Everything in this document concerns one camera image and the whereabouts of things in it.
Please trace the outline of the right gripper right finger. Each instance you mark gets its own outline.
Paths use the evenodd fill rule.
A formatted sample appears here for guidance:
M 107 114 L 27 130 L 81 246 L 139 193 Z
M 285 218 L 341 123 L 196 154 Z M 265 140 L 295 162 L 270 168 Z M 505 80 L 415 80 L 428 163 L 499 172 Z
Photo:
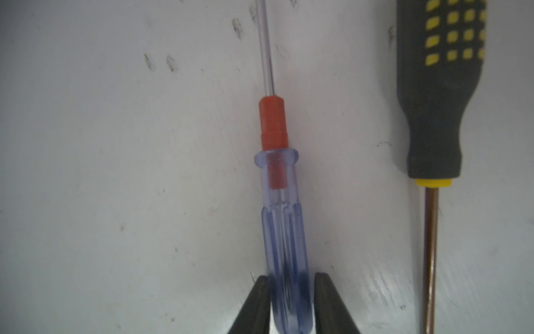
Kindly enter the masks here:
M 317 334 L 360 334 L 327 273 L 317 272 L 314 277 L 314 314 Z

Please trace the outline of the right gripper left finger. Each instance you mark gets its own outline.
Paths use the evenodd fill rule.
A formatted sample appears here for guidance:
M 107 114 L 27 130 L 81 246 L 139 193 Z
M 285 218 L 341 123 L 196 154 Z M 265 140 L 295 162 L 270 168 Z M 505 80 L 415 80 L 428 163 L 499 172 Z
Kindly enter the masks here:
M 229 334 L 269 334 L 271 318 L 270 284 L 259 276 L 241 307 Z

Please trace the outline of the purple red screwdriver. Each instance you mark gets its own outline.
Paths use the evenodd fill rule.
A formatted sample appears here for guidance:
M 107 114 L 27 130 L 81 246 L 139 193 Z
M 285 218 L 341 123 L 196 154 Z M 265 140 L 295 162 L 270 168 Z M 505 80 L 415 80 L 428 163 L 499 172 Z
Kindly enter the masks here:
M 303 210 L 298 196 L 298 151 L 289 146 L 285 102 L 275 94 L 265 1 L 257 1 L 265 96 L 259 102 L 261 220 L 273 318 L 279 333 L 310 333 L 313 327 Z

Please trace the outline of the black yellow screwdriver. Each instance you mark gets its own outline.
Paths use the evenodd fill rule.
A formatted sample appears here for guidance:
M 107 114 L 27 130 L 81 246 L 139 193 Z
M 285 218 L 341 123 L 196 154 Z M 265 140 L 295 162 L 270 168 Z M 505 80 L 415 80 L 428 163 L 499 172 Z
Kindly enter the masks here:
M 460 125 L 485 60 L 486 1 L 398 1 L 397 98 L 409 128 L 407 174 L 425 190 L 424 331 L 435 328 L 439 190 L 462 167 Z

